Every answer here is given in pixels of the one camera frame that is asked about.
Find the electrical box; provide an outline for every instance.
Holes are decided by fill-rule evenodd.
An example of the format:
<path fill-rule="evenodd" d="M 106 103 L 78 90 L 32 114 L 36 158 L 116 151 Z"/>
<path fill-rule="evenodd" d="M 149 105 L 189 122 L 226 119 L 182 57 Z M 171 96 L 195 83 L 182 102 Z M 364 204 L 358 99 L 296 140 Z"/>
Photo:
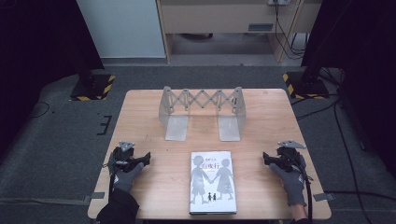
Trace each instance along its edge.
<path fill-rule="evenodd" d="M 290 0 L 268 0 L 268 5 L 274 6 L 274 5 L 279 5 L 279 6 L 285 6 L 290 4 Z"/>

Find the scissor lift mechanism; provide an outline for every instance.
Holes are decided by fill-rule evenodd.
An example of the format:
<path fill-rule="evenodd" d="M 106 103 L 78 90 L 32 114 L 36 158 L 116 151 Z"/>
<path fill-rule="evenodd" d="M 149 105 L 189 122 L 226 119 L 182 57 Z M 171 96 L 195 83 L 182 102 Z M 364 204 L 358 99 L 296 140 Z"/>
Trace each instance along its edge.
<path fill-rule="evenodd" d="M 223 90 L 216 90 L 212 95 L 200 90 L 193 95 L 188 89 L 176 95 L 170 87 L 163 88 L 163 97 L 159 108 L 160 122 L 165 129 L 165 140 L 185 141 L 191 105 L 197 104 L 201 108 L 212 104 L 216 106 L 220 141 L 240 141 L 242 127 L 246 120 L 245 100 L 242 88 L 237 87 L 233 93 L 226 95 Z M 219 114 L 225 105 L 231 106 L 230 115 Z M 187 115 L 175 115 L 176 107 L 182 106 Z"/>

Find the cable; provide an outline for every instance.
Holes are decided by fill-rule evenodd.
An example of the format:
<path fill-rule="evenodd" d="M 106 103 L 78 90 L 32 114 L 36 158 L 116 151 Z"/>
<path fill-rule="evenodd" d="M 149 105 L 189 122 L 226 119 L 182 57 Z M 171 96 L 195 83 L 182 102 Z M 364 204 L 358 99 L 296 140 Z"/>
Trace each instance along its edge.
<path fill-rule="evenodd" d="M 35 199 L 35 198 L 13 198 L 13 199 L 0 199 L 0 203 L 40 203 L 47 205 L 90 205 L 89 198 L 84 200 L 66 200 L 66 199 Z"/>
<path fill-rule="evenodd" d="M 32 117 L 29 117 L 29 118 L 27 118 L 27 119 L 37 119 L 37 118 L 40 118 L 41 116 L 47 114 L 47 112 L 49 112 L 49 110 L 50 110 L 50 105 L 49 105 L 48 103 L 40 101 L 40 102 L 37 102 L 37 104 L 46 105 L 46 106 L 47 106 L 47 110 L 44 111 L 44 113 L 42 113 L 42 114 L 40 114 L 40 115 L 32 116 Z"/>
<path fill-rule="evenodd" d="M 314 114 L 317 114 L 319 112 L 325 111 L 325 110 L 331 108 L 332 106 L 336 105 L 338 101 L 340 101 L 340 97 L 338 97 L 338 99 L 335 102 L 333 102 L 331 105 L 328 105 L 328 106 L 326 106 L 326 107 L 324 107 L 324 108 L 322 108 L 320 110 L 317 110 L 317 111 L 314 111 L 314 112 L 311 112 L 311 113 L 308 113 L 308 114 L 305 114 L 305 115 L 301 115 L 299 117 L 296 117 L 296 119 L 297 120 L 305 119 L 305 118 L 307 118 L 307 117 L 309 117 L 311 115 L 314 115 Z"/>
<path fill-rule="evenodd" d="M 291 103 L 290 105 L 297 105 L 298 103 L 300 103 L 300 102 L 302 102 L 302 101 L 305 101 L 305 100 L 307 100 L 308 98 L 304 98 L 304 99 L 302 99 L 302 100 L 299 100 L 299 101 L 296 101 L 296 102 L 294 102 L 294 103 Z"/>
<path fill-rule="evenodd" d="M 305 48 L 306 48 L 306 46 L 308 45 L 308 39 L 309 39 L 309 36 L 310 36 L 310 34 L 309 33 L 307 33 L 307 34 L 305 34 Z"/>
<path fill-rule="evenodd" d="M 335 194 L 358 194 L 357 191 L 348 191 L 348 190 L 323 190 L 324 193 L 335 193 Z M 373 192 L 367 192 L 367 191 L 359 191 L 359 194 L 361 195 L 368 195 L 368 196 L 374 196 L 378 198 L 384 198 L 384 199 L 389 199 L 391 201 L 396 202 L 396 198 L 383 195 L 383 194 L 377 194 Z"/>
<path fill-rule="evenodd" d="M 295 49 L 295 48 L 293 47 L 294 41 L 295 41 L 296 37 L 297 37 L 297 34 L 294 34 L 294 35 L 293 35 L 293 39 L 291 40 L 291 48 L 292 48 L 293 50 L 299 50 L 299 51 L 305 52 L 305 49 Z M 307 43 L 308 43 L 308 34 L 305 34 L 305 43 L 304 43 L 305 47 L 306 47 L 306 44 L 307 44 Z"/>
<path fill-rule="evenodd" d="M 337 81 L 337 79 L 335 79 L 335 77 L 332 75 L 332 72 L 330 72 L 329 68 L 323 68 L 322 67 L 321 70 L 327 74 L 327 76 L 329 77 L 331 83 L 335 84 L 338 87 L 341 85 L 340 82 Z"/>
<path fill-rule="evenodd" d="M 312 223 L 312 214 L 313 214 L 313 207 L 312 207 L 312 192 L 311 192 L 311 182 L 309 180 L 312 178 L 306 173 L 305 168 L 297 162 L 294 158 L 292 158 L 290 155 L 287 153 L 282 154 L 284 156 L 287 156 L 291 161 L 293 161 L 294 165 L 300 170 L 300 173 L 303 175 L 303 179 L 305 182 L 306 186 L 306 197 L 308 199 L 308 219 Z"/>
<path fill-rule="evenodd" d="M 340 71 L 340 83 L 343 83 L 346 72 L 342 68 L 338 68 L 338 71 Z"/>
<path fill-rule="evenodd" d="M 356 174 L 355 174 L 355 168 L 353 167 L 352 159 L 351 159 L 351 157 L 350 157 L 349 149 L 348 149 L 348 147 L 347 147 L 347 142 L 346 142 L 346 139 L 345 139 L 345 137 L 344 137 L 343 131 L 342 131 L 342 129 L 341 129 L 340 122 L 339 122 L 339 120 L 338 120 L 337 110 L 336 110 L 336 105 L 337 105 L 337 103 L 338 103 L 338 100 L 337 100 L 337 101 L 335 102 L 335 104 L 333 105 L 333 112 L 334 112 L 334 116 L 335 116 L 335 121 L 336 121 L 336 123 L 337 123 L 338 131 L 339 131 L 340 134 L 341 134 L 341 138 L 342 138 L 342 140 L 343 140 L 344 147 L 345 147 L 345 149 L 346 149 L 346 154 L 347 154 L 347 157 L 348 157 L 348 160 L 349 160 L 350 169 L 351 169 L 351 172 L 352 172 L 353 183 L 354 183 L 354 185 L 355 185 L 355 189 L 356 189 L 356 192 L 357 192 L 359 204 L 360 204 L 360 206 L 361 206 L 361 211 L 363 212 L 363 215 L 364 215 L 364 217 L 366 218 L 367 222 L 370 223 L 370 224 L 372 224 L 372 221 L 371 221 L 370 218 L 367 216 L 366 210 L 365 210 L 364 205 L 363 205 L 363 203 L 362 203 L 362 201 L 361 201 L 361 193 L 359 192 L 359 186 L 358 186 L 358 181 L 357 181 Z"/>
<path fill-rule="evenodd" d="M 285 52 L 285 54 L 286 54 L 286 56 L 287 56 L 288 58 L 293 59 L 293 60 L 302 59 L 304 53 L 303 53 L 303 52 L 295 52 L 295 50 L 299 50 L 299 49 L 294 49 L 294 48 L 290 45 L 290 42 L 289 42 L 289 40 L 288 40 L 288 37 L 286 36 L 286 33 L 283 31 L 283 28 L 282 28 L 282 26 L 280 25 L 280 22 L 279 22 L 279 17 L 278 17 L 278 14 L 279 14 L 279 3 L 277 2 L 277 0 L 275 0 L 274 3 L 275 3 L 275 10 L 276 10 L 276 25 L 275 25 L 275 37 L 276 37 L 276 40 L 277 40 L 277 42 L 279 43 L 279 45 L 282 47 L 283 51 Z M 279 40 L 279 38 L 278 38 L 278 36 L 277 36 L 277 26 L 279 26 L 279 28 L 280 28 L 280 30 L 281 30 L 283 36 L 285 36 L 286 44 L 287 44 L 288 47 L 290 48 L 291 52 L 292 52 L 294 55 L 299 56 L 299 57 L 293 58 L 293 57 L 290 57 L 290 56 L 289 56 L 289 54 L 287 53 L 287 51 L 286 51 L 286 49 L 285 49 L 285 46 L 280 42 L 280 40 Z"/>
<path fill-rule="evenodd" d="M 294 10 L 297 10 L 297 8 L 299 8 L 300 7 L 300 5 L 302 5 L 303 4 L 303 1 L 300 1 L 300 3 L 298 4 L 298 6 L 297 7 L 295 7 L 295 8 L 291 8 L 291 9 L 289 9 L 290 11 L 294 11 Z"/>

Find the book cover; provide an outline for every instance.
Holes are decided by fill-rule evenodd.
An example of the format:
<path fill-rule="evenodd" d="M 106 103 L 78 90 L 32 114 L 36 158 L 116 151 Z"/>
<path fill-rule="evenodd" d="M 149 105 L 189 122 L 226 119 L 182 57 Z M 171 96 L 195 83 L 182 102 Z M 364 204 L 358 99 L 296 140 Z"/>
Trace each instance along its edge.
<path fill-rule="evenodd" d="M 190 188 L 190 214 L 236 214 L 231 152 L 192 152 Z"/>

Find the white cabinet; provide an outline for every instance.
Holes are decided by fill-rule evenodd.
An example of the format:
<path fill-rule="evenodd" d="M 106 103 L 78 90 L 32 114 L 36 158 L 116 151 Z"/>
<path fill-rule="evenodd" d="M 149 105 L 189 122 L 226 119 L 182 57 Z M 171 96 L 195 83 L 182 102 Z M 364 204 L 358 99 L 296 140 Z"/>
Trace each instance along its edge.
<path fill-rule="evenodd" d="M 101 58 L 165 58 L 155 0 L 77 0 Z"/>

